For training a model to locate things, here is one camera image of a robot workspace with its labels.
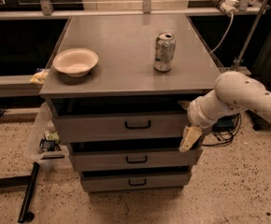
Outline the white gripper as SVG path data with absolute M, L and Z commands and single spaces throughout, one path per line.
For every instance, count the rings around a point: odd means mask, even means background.
M 191 101 L 188 106 L 187 116 L 192 126 L 184 128 L 182 140 L 179 145 L 180 152 L 188 151 L 202 135 L 202 129 L 207 129 L 216 122 L 216 120 L 208 118 L 203 113 L 199 104 L 200 100 L 201 97 L 198 97 Z

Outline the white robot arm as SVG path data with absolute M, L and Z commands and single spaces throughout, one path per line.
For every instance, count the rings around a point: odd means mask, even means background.
M 183 131 L 180 152 L 188 151 L 203 130 L 218 119 L 241 111 L 252 111 L 271 124 L 271 91 L 256 79 L 236 71 L 220 74 L 214 89 L 208 94 L 179 103 L 187 111 L 190 122 L 190 126 L 186 126 Z

